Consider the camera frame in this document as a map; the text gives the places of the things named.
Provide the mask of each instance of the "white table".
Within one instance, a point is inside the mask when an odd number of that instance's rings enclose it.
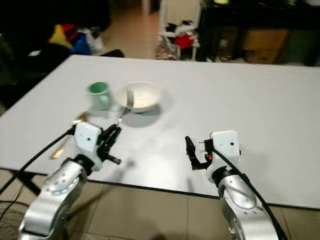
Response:
[[[0,118],[0,168],[17,170],[91,107],[85,88],[104,81],[116,92],[150,81],[166,91],[160,106],[130,113],[111,154],[90,180],[218,196],[205,170],[192,171],[185,136],[236,130],[240,169],[267,202],[320,208],[320,68],[71,56]],[[106,128],[119,107],[94,112]],[[59,160],[53,147],[29,172],[48,174],[75,156],[72,141]],[[202,153],[198,158],[204,161]]]

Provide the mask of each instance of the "red cloth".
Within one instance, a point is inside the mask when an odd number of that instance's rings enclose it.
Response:
[[[74,40],[77,36],[77,28],[74,24],[70,24],[70,23],[66,23],[64,25],[62,25],[63,27],[63,31],[66,37],[66,40],[68,42],[71,42],[72,40]]]
[[[173,40],[173,43],[178,45],[183,50],[185,48],[192,47],[194,40],[192,39],[192,35],[185,34],[183,36],[176,37]]]

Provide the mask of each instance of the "blue cloth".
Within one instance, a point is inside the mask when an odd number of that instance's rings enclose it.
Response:
[[[74,47],[70,49],[70,54],[91,55],[89,45],[84,33],[79,33],[78,40],[75,42]]]

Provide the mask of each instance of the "yellow cloth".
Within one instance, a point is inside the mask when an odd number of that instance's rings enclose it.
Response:
[[[49,43],[59,44],[65,46],[68,49],[72,49],[72,45],[67,41],[64,29],[60,24],[54,26],[54,33],[49,39]]]

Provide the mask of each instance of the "wall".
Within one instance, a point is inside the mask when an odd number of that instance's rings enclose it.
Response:
[[[166,0],[166,22],[179,25],[182,20],[195,20],[196,7],[201,0]]]

